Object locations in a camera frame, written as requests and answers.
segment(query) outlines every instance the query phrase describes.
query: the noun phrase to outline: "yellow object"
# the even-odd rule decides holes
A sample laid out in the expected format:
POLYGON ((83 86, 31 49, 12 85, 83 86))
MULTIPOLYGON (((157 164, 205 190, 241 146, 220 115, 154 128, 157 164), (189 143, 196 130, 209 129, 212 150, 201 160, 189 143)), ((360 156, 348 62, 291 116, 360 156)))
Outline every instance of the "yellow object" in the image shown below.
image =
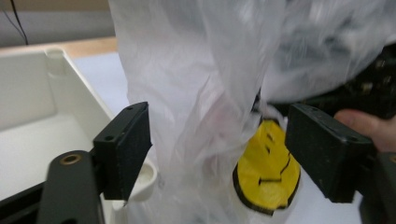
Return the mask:
POLYGON ((267 215, 289 206, 300 179, 300 165, 284 142, 280 127, 265 120, 233 171, 233 185, 241 202, 267 215))

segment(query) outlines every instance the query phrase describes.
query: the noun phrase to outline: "translucent plastic bag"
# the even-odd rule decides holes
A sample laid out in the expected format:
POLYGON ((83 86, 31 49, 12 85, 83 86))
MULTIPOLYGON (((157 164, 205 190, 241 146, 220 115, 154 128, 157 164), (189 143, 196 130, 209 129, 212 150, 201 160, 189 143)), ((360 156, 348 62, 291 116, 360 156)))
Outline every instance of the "translucent plastic bag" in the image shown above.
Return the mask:
POLYGON ((394 0, 290 0, 262 98, 293 102, 335 89, 396 33, 394 0))
MULTIPOLYGON (((361 42, 353 45, 355 49, 341 48, 337 35, 341 23, 333 18, 345 17, 350 10, 340 7, 338 15, 329 8, 341 0, 287 2, 286 6, 286 0, 109 1, 128 98, 131 104, 148 101, 150 106, 154 148, 149 156, 158 165, 160 178, 147 202, 130 204, 132 223, 285 222, 286 216, 276 213, 269 218, 250 212, 233 189, 233 168, 261 118, 251 113, 256 94, 262 89, 264 99, 291 100, 325 91, 355 75, 382 47, 382 35, 379 39, 373 35, 375 44, 367 49, 361 42), (316 3, 324 8, 315 11, 316 3), (316 17, 309 22, 314 12, 316 17), (346 60, 340 69, 323 74, 339 63, 340 56, 346 60), (270 62, 273 73, 266 72, 270 62), (332 85, 317 90, 322 79, 332 85)), ((368 1, 347 2, 353 7, 368 1)), ((373 10, 362 12, 377 16, 383 2, 370 3, 373 10)), ((361 17, 352 19, 363 26, 361 17)), ((264 102, 260 109, 263 114, 276 113, 264 102)))

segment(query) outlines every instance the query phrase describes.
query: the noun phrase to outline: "plastic bag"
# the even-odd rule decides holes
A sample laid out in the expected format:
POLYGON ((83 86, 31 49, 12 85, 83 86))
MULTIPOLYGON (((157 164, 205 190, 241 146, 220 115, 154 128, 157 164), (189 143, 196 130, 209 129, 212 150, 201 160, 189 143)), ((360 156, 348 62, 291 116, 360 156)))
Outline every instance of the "plastic bag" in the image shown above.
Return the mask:
POLYGON ((262 98, 294 102, 352 79, 396 33, 395 9, 393 0, 290 0, 262 98))
MULTIPOLYGON (((251 113, 256 94, 262 89, 264 99, 291 99, 297 93, 300 97, 329 89, 327 84, 319 91, 314 86, 328 76, 334 86, 352 77, 367 58, 374 57, 370 53, 380 51, 376 42, 381 42, 375 40, 376 48, 353 46, 364 49, 367 57, 359 58, 359 51, 352 48, 337 51, 343 45, 336 35, 340 23, 333 18, 350 10, 337 15, 328 7, 341 0, 287 2, 286 6, 283 0, 109 1, 128 98, 131 104, 148 101, 150 106, 154 148, 149 156, 158 165, 160 178, 152 198, 130 204, 132 223, 285 222, 286 217, 276 213, 269 218, 250 212, 233 189, 233 168, 261 118, 251 113), (321 2, 328 5, 321 11, 312 9, 321 2), (305 24, 311 12, 317 12, 316 23, 305 24), (331 50, 322 52, 323 46, 331 50), (340 55, 347 60, 342 68, 323 74, 323 68, 334 67, 340 55), (266 72, 270 62, 276 73, 266 72), (354 69, 346 72, 351 65, 354 69)), ((366 15, 377 16, 383 2, 369 4, 375 10, 367 9, 366 15)), ((352 7, 359 1, 348 3, 352 7)), ((363 26, 361 17, 356 21, 363 26)), ((276 115, 264 102, 259 108, 276 115)))

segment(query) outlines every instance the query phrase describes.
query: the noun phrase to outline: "human hand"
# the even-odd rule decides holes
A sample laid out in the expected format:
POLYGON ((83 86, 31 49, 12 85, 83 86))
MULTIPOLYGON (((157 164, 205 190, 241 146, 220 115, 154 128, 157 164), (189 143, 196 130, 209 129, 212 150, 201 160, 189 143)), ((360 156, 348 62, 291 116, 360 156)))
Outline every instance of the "human hand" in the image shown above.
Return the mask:
POLYGON ((334 118, 356 132, 370 137, 378 151, 396 152, 396 116, 384 120, 359 110, 343 109, 338 111, 334 118))

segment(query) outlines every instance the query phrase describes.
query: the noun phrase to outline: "black object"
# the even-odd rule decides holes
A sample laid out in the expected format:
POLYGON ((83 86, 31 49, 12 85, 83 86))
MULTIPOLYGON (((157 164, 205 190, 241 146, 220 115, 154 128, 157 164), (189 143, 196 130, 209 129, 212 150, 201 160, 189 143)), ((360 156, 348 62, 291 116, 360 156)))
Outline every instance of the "black object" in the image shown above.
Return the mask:
POLYGON ((93 144, 57 157, 44 184, 0 202, 0 223, 104 223, 99 194, 128 200, 151 147, 149 105, 123 109, 93 144))
POLYGON ((290 107, 286 146, 333 203, 358 190, 364 224, 396 223, 396 153, 377 154, 369 138, 309 105, 290 107))
POLYGON ((343 108, 358 109, 382 119, 396 114, 396 44, 386 46, 378 57, 345 85, 293 103, 270 102, 284 116, 292 104, 312 105, 333 116, 343 108))

